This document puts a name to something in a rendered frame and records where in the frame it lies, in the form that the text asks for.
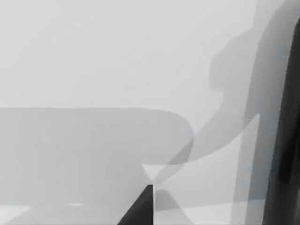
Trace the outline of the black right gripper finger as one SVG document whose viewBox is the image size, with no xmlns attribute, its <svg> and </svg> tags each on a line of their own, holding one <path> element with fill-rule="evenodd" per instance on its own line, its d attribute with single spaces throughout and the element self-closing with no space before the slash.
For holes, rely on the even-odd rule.
<svg viewBox="0 0 300 225">
<path fill-rule="evenodd" d="M 153 185 L 147 185 L 117 225 L 154 225 Z"/>
</svg>

